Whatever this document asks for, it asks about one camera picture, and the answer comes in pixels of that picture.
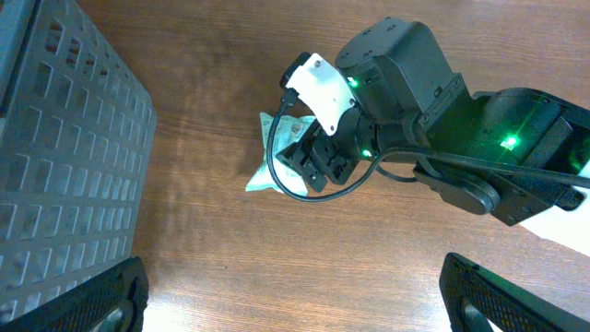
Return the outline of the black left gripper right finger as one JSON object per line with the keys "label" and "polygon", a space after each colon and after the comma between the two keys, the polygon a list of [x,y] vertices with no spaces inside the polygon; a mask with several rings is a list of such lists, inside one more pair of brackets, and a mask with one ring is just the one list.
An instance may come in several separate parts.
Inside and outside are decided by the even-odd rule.
{"label": "black left gripper right finger", "polygon": [[589,323],[457,253],[439,278],[453,331],[587,331]]}

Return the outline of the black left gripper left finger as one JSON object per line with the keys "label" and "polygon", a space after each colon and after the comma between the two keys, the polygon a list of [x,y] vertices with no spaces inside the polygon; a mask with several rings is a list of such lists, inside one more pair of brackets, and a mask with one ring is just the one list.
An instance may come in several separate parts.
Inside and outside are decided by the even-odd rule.
{"label": "black left gripper left finger", "polygon": [[1,329],[141,332],[148,291],[142,260],[130,257]]}

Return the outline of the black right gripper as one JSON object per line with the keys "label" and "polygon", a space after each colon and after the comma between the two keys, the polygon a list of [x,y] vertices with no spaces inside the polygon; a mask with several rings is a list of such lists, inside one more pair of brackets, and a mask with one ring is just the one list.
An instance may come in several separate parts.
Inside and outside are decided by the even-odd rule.
{"label": "black right gripper", "polygon": [[328,183],[346,184],[360,161],[373,160],[378,155],[375,138],[375,123],[353,107],[333,136],[314,120],[301,137],[279,150],[277,160],[319,193]]}

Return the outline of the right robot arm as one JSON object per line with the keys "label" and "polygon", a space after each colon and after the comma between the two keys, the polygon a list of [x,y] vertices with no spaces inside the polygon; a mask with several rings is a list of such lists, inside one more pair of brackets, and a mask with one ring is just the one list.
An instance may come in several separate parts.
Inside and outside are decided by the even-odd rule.
{"label": "right robot arm", "polygon": [[283,74],[280,110],[302,103],[313,122],[284,148],[268,146],[325,202],[360,186],[351,175],[409,163],[411,181],[452,206],[524,226],[589,251],[589,112],[537,89],[470,93],[431,30],[385,18],[360,32],[334,63],[302,53]]}

